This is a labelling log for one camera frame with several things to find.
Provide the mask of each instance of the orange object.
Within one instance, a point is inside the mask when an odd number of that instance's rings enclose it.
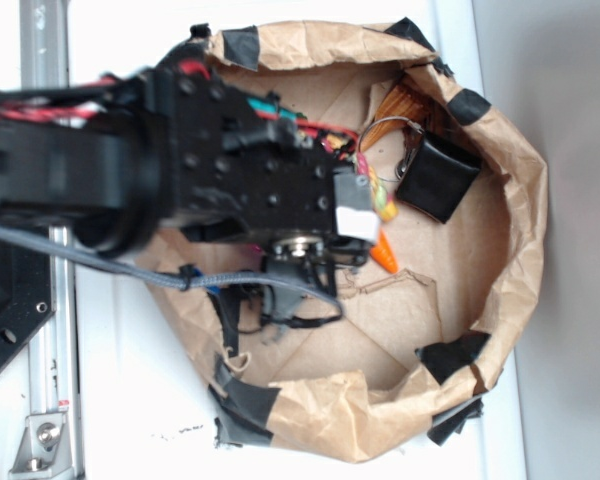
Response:
[[[369,250],[369,254],[387,272],[391,274],[398,273],[398,261],[382,229],[380,229],[380,234],[378,235],[378,243]]]

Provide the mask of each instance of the paper bag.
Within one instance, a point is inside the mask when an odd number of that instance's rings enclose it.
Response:
[[[496,108],[456,83],[408,19],[389,27],[284,22],[194,34],[171,57],[182,51],[202,54],[230,84],[274,91],[311,120],[358,132],[403,84],[431,101],[432,128],[483,160],[446,224],[399,205],[383,227],[397,274],[371,261],[339,272],[346,312],[339,322],[279,336],[243,334],[239,351],[228,352],[205,291],[151,290],[209,385],[220,441],[347,462],[372,459],[424,431],[442,443],[479,410],[536,306],[544,161]],[[380,177],[395,179],[404,155],[400,129],[366,155]],[[257,270],[259,262],[249,246],[192,244],[171,230],[138,259],[160,271],[194,263],[207,274]],[[246,330],[257,311],[243,310]]]

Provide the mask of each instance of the wire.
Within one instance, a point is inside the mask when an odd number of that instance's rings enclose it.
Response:
[[[384,118],[381,118],[381,119],[376,120],[375,122],[373,122],[371,125],[369,125],[365,129],[364,132],[362,132],[362,135],[360,135],[360,140],[358,140],[358,148],[357,148],[357,150],[360,151],[360,147],[362,146],[362,141],[364,140],[364,137],[366,137],[371,130],[373,130],[376,126],[380,125],[381,123],[391,122],[391,121],[394,121],[394,120],[400,120],[400,121],[405,122],[407,125],[409,125],[411,128],[413,128],[419,134],[423,134],[424,133],[424,129],[422,128],[422,125],[420,125],[417,122],[414,122],[413,120],[411,120],[408,117],[402,117],[400,115],[392,115],[390,117],[384,117]]]
[[[0,241],[33,250],[45,255],[64,258],[65,260],[69,260],[79,265],[107,273],[112,273],[114,275],[127,275],[142,280],[145,283],[163,288],[186,290],[191,288],[207,288],[218,285],[245,284],[259,284],[288,288],[312,296],[334,306],[338,310],[338,315],[344,314],[342,304],[337,298],[306,284],[267,273],[236,272],[206,275],[195,278],[184,278],[178,274],[154,272],[136,267],[134,265],[129,265],[127,263],[102,258],[90,252],[54,243],[48,238],[41,237],[40,235],[36,235],[34,233],[5,227],[3,225],[0,225]]]

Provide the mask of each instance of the black square object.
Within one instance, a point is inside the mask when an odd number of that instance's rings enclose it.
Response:
[[[480,173],[481,165],[482,161],[475,155],[425,132],[395,196],[446,223]]]

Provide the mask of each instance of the black metal plate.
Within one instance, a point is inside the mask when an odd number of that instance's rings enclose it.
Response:
[[[0,372],[52,314],[49,257],[0,242]]]

